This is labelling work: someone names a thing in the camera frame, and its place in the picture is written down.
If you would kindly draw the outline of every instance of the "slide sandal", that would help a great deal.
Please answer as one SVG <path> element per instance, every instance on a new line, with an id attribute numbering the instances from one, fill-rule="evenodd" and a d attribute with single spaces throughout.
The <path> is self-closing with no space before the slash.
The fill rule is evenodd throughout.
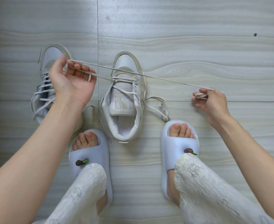
<path id="1" fill-rule="evenodd" d="M 110 179 L 108 142 L 105 135 L 101 131 L 96 129 L 90 129 L 85 131 L 84 134 L 88 131 L 91 131 L 96 134 L 96 136 L 98 137 L 99 145 L 91 148 L 84 148 L 84 149 L 79 149 L 71 152 L 73 142 L 77 139 L 78 136 L 75 137 L 75 139 L 72 141 L 72 144 L 69 150 L 69 163 L 70 163 L 74 178 L 77 177 L 79 172 L 85 167 L 87 163 L 88 164 L 97 163 L 104 168 L 107 176 L 107 180 L 106 180 L 107 204 L 105 206 L 105 208 L 107 208 L 112 203 L 112 196 L 113 196 L 112 184 Z"/>
<path id="2" fill-rule="evenodd" d="M 170 127 L 175 124 L 183 124 L 186 123 L 188 128 L 191 129 L 194 134 L 195 139 L 191 138 L 181 138 L 181 137 L 170 137 L 169 130 Z M 182 121 L 182 120 L 171 120 L 167 122 L 161 133 L 161 155 L 162 155 L 162 193 L 163 195 L 169 199 L 167 194 L 167 177 L 168 171 L 174 169 L 175 163 L 177 159 L 183 155 L 184 150 L 187 148 L 191 148 L 193 150 L 193 154 L 199 155 L 199 141 L 198 136 L 195 129 L 191 126 L 191 124 Z"/>

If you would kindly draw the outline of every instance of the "foot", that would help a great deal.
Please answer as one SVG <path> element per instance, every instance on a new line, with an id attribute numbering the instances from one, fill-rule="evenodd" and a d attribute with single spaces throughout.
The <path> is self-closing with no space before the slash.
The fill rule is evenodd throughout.
<path id="1" fill-rule="evenodd" d="M 182 138 L 192 138 L 194 139 L 194 134 L 191 132 L 191 129 L 188 128 L 188 125 L 183 123 L 173 124 L 169 130 L 170 137 L 182 137 Z M 179 191 L 176 189 L 174 183 L 174 170 L 168 171 L 168 180 L 167 180 L 167 194 L 170 200 L 179 207 Z"/>
<path id="2" fill-rule="evenodd" d="M 94 132 L 88 131 L 85 134 L 80 133 L 73 143 L 73 147 L 71 152 L 83 149 L 83 148 L 91 148 L 94 146 L 98 146 L 98 137 Z M 97 201 L 97 212 L 98 214 L 101 213 L 101 211 L 104 209 L 104 207 L 107 204 L 107 192 L 105 192 L 105 195 L 102 196 L 98 201 Z"/>

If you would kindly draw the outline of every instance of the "hand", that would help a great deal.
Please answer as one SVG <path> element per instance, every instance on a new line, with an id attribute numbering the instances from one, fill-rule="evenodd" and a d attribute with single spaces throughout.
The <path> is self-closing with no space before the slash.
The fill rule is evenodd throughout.
<path id="1" fill-rule="evenodd" d="M 230 117 L 230 113 L 227 108 L 226 96 L 221 93 L 219 90 L 208 90 L 208 89 L 199 89 L 199 92 L 206 93 L 208 99 L 196 99 L 192 98 L 196 104 L 195 106 L 205 111 L 207 115 L 207 121 L 209 124 L 216 128 L 219 126 L 222 120 L 226 120 L 227 117 Z"/>
<path id="2" fill-rule="evenodd" d="M 63 67 L 66 63 L 68 64 L 68 69 L 63 74 Z M 72 101 L 78 101 L 82 105 L 82 109 L 84 109 L 92 97 L 97 78 L 91 76 L 90 82 L 88 82 L 89 75 L 79 70 L 95 73 L 92 68 L 81 63 L 67 62 L 63 54 L 53 64 L 49 77 L 56 93 L 56 101 L 71 99 Z"/>

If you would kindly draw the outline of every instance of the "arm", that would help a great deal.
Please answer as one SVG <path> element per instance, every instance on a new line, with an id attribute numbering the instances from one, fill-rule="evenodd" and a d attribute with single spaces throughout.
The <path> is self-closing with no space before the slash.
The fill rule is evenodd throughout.
<path id="1" fill-rule="evenodd" d="M 218 90 L 199 91 L 207 93 L 208 99 L 192 98 L 196 107 L 206 112 L 207 120 L 220 134 L 257 200 L 274 219 L 274 158 L 229 114 L 224 94 Z"/>
<path id="2" fill-rule="evenodd" d="M 29 140 L 0 168 L 0 224 L 30 223 L 41 205 L 59 167 L 83 108 L 90 100 L 96 79 L 62 68 L 61 56 L 49 73 L 56 101 Z M 94 72 L 72 62 L 69 66 Z"/>

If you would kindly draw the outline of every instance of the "leg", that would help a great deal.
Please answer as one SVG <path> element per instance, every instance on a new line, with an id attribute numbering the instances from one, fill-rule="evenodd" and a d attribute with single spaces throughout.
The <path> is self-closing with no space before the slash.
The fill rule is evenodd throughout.
<path id="1" fill-rule="evenodd" d="M 79 134 L 72 151 L 98 145 L 93 132 Z M 107 203 L 106 174 L 99 164 L 89 164 L 80 171 L 74 183 L 47 219 L 47 224 L 98 223 L 98 214 Z"/>
<path id="2" fill-rule="evenodd" d="M 191 137 L 186 126 L 170 129 L 170 136 Z M 187 153 L 168 171 L 167 193 L 182 210 L 186 223 L 274 223 L 231 185 L 209 169 L 199 158 Z"/>

